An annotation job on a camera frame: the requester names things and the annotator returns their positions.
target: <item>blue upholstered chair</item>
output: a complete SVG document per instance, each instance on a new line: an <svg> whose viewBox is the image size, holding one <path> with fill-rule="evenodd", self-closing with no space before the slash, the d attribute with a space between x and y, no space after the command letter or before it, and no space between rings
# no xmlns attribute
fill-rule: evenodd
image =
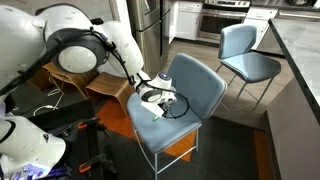
<svg viewBox="0 0 320 180"><path fill-rule="evenodd" d="M202 120L208 119L223 98L227 84L208 66L186 54L177 54L169 68L168 74L173 79L173 87L188 98L190 108L186 115L178 119L160 117L153 121L155 114L141 106L141 98L133 94L128 101L128 111L132 119L136 140L138 134L145 146L154 154L154 165L146 156L141 143L139 146L155 173L155 179L160 172L196 148L198 150L198 129ZM186 109L186 102L177 96L177 103L171 105L174 115L181 114ZM158 168L158 154L173 144L196 131L196 143L183 155L162 169Z"/></svg>
<svg viewBox="0 0 320 180"><path fill-rule="evenodd" d="M281 65L278 61L256 52L250 52L250 49L256 42L256 34L256 26L247 24L237 24L222 29L219 49L221 65L216 72L218 72L222 66L234 72L235 75L229 85L236 76L239 76L245 81L236 100L230 108L227 108L228 112L225 118L227 118L230 111L234 111L233 107L237 103L242 91L245 90L247 84L270 79L259 99L255 98L249 92L249 94L257 100L254 107L254 109L256 109L274 77L281 72Z"/></svg>

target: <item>floor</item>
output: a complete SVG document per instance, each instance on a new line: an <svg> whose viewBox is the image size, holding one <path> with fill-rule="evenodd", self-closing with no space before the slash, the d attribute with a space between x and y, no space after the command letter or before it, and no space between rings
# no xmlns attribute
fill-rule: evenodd
<svg viewBox="0 0 320 180"><path fill-rule="evenodd" d="M186 40L174 40L171 43L171 47L169 50L169 58L166 62L163 63L163 71L167 71L170 66L171 60L177 53L185 53L188 54L201 62L208 65L213 70L217 70L220 66L220 62L218 59L219 48L218 45L208 44L208 43L195 43L193 41ZM268 91L263 97L260 105L253 110L253 107L256 103L256 100L250 96L247 92L243 92L240 96L238 103L235 108L245 107L238 111L231 112L227 119L236 122L239 124L243 124L249 127L264 129L265 123L263 120L263 113L266 111L267 105L274 99L274 97L288 84L288 82L294 77L293 73L289 67L288 62L284 58L272 56L273 59L279 61L281 63L281 73L275 77L272 84L270 85ZM233 77L233 73L227 68L222 67L218 74L229 83ZM236 81L239 84L243 84L243 81L240 78L236 78ZM264 81L256 84L249 84L246 86L246 89L252 93L256 98L259 98L262 94L264 88L266 87L268 81ZM240 86L237 83L232 83L228 87L228 91L222 100L223 104L227 107L230 107L231 104L236 99L238 92L240 91ZM215 111L214 115L220 118L224 118L226 115L226 108L220 105Z"/></svg>

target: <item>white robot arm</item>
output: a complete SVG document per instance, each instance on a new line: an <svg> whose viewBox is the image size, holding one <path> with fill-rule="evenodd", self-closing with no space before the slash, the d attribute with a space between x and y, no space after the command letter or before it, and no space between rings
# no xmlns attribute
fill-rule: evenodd
<svg viewBox="0 0 320 180"><path fill-rule="evenodd" d="M118 22L93 25L71 5L44 8L36 16L0 5L0 32L0 163L5 175L27 169L33 179L45 177L64 154L62 139L3 111L6 96L50 61L66 72L84 73L108 60L136 88L145 107L175 101L171 78L159 73L150 80L141 71L139 47Z"/></svg>

